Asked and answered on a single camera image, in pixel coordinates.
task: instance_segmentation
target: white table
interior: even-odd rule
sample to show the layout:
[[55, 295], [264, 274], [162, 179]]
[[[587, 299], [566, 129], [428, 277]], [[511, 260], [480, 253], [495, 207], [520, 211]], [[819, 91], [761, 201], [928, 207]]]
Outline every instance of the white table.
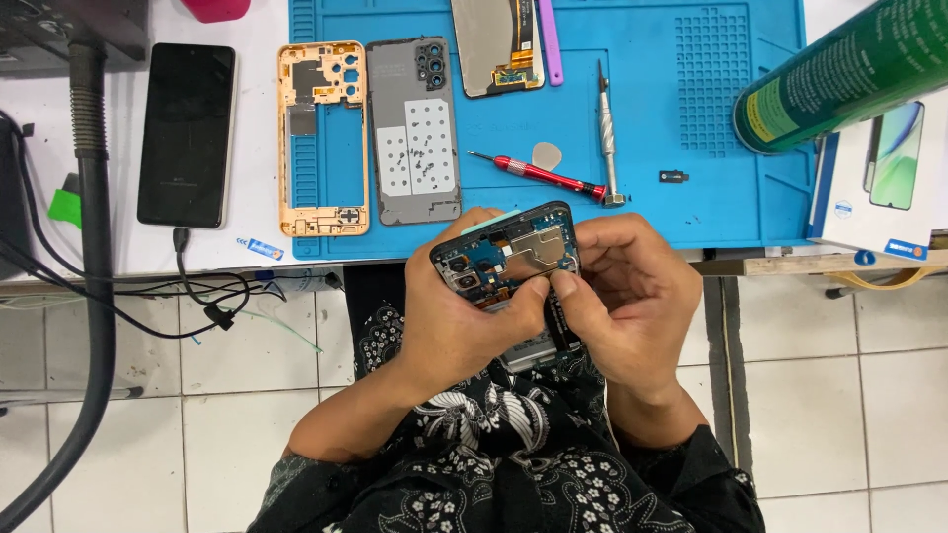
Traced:
[[[810, 41], [845, 22], [872, 0], [807, 0]], [[153, 42], [232, 46], [239, 57], [237, 105], [227, 223], [219, 230], [195, 230], [186, 254], [188, 270], [286, 267], [293, 258], [291, 239], [283, 235], [277, 216], [276, 52], [286, 44], [286, 0], [253, 0], [237, 21], [201, 24], [177, 0], [153, 0], [150, 35]], [[147, 65], [137, 72], [105, 78], [106, 135], [112, 199], [112, 239], [117, 275], [176, 272], [172, 229], [139, 224], [136, 219], [138, 167], [148, 84]], [[69, 91], [66, 78], [0, 79], [0, 108], [20, 123], [35, 122], [27, 141], [33, 161], [33, 183], [45, 213], [65, 176], [75, 172]], [[54, 223], [41, 214], [52, 245], [74, 265], [82, 266], [79, 230]], [[257, 239], [284, 249], [273, 261], [237, 243]], [[65, 274], [35, 243], [37, 258]]]

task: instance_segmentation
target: silver screwdriver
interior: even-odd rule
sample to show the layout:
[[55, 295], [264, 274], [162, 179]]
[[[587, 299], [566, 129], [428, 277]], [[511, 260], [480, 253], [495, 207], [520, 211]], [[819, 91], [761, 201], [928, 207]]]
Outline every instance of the silver screwdriver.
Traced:
[[626, 205], [626, 197], [619, 193], [615, 179], [615, 134], [612, 131], [612, 111], [609, 109], [609, 95], [606, 88], [609, 79], [602, 75], [602, 61], [599, 62], [599, 138], [602, 142], [602, 155], [606, 157], [606, 173], [609, 178], [609, 190], [606, 195], [606, 209], [620, 208]]

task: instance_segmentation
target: red screwdriver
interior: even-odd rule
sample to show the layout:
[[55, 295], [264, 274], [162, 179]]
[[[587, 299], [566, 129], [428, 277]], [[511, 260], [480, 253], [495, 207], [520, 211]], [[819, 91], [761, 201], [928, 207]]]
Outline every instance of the red screwdriver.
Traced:
[[471, 152], [470, 150], [467, 152], [473, 156], [483, 157], [484, 159], [494, 161], [494, 166], [513, 175], [532, 177], [540, 181], [559, 185], [560, 187], [566, 187], [567, 189], [572, 189], [577, 193], [585, 194], [596, 202], [602, 202], [603, 199], [606, 198], [605, 185], [593, 185], [592, 183], [586, 183], [585, 181], [572, 179], [571, 177], [566, 177], [565, 175], [554, 174], [550, 171], [545, 171], [539, 167], [531, 165], [530, 163], [525, 163], [519, 159], [514, 159], [508, 156], [491, 157], [485, 156], [484, 154], [478, 154], [477, 152]]

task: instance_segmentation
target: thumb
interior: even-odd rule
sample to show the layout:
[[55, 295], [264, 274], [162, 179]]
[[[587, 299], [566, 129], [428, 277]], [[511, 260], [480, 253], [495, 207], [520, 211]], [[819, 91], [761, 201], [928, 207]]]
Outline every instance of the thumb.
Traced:
[[550, 294], [550, 281], [537, 276], [520, 286], [510, 303], [491, 317], [494, 337], [513, 346], [539, 335], [546, 325], [543, 307]]
[[572, 272], [557, 270], [550, 276], [550, 283], [574, 333], [586, 342], [607, 337], [612, 324], [609, 309], [585, 280]]

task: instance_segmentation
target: hand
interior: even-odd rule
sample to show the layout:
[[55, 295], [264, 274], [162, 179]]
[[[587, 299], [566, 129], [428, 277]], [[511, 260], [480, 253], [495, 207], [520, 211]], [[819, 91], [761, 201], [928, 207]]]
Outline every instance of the hand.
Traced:
[[510, 304], [487, 313], [447, 287], [428, 255], [431, 249], [502, 211], [474, 208], [417, 249], [405, 264], [405, 331], [392, 362], [418, 384], [414, 403], [474, 376], [506, 350], [543, 330], [550, 282], [540, 276], [520, 286]]
[[675, 401], [701, 275], [637, 214], [581, 222], [575, 233], [585, 280], [551, 277], [566, 322], [609, 382], [648, 404]]

